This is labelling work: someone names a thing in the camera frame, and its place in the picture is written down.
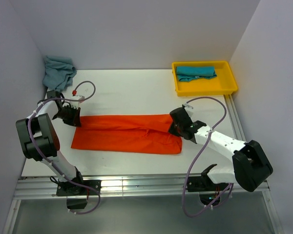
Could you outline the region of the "orange t shirt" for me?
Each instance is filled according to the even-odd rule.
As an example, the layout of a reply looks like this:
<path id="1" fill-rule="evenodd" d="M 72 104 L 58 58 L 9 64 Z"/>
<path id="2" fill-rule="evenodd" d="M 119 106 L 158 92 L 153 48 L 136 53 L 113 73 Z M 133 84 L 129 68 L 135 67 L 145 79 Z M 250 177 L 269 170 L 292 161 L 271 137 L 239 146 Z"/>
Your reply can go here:
<path id="1" fill-rule="evenodd" d="M 168 132 L 171 124 L 168 114 L 83 116 L 71 148 L 177 155 L 182 151 L 182 139 Z"/>

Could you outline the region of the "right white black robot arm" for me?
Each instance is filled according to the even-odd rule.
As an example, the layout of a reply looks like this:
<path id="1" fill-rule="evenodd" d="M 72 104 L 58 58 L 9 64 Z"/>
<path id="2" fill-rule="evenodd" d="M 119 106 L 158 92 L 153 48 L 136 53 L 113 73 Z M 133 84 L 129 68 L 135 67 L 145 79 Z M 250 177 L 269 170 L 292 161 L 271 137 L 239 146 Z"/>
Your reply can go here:
<path id="1" fill-rule="evenodd" d="M 171 111 L 170 117 L 169 133 L 201 144 L 203 149 L 210 148 L 230 162 L 225 166 L 214 163 L 199 176 L 190 176 L 186 185 L 188 192 L 223 190 L 230 183 L 238 183 L 244 190 L 253 192 L 273 173 L 272 165 L 257 141 L 237 140 L 213 130 L 204 122 L 193 122 L 184 107 Z"/>

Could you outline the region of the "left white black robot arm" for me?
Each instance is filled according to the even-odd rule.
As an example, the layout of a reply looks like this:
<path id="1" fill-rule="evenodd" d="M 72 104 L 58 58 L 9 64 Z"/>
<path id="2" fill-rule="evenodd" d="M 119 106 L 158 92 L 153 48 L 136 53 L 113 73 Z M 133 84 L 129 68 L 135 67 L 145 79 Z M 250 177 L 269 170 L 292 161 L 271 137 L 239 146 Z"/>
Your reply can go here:
<path id="1" fill-rule="evenodd" d="M 84 97 L 77 94 L 65 98 L 61 92 L 48 91 L 31 115 L 16 122 L 24 156 L 52 170 L 55 175 L 50 180 L 68 195 L 83 193 L 85 182 L 79 170 L 60 152 L 60 141 L 52 121 L 58 118 L 66 125 L 80 127 L 83 101 Z"/>

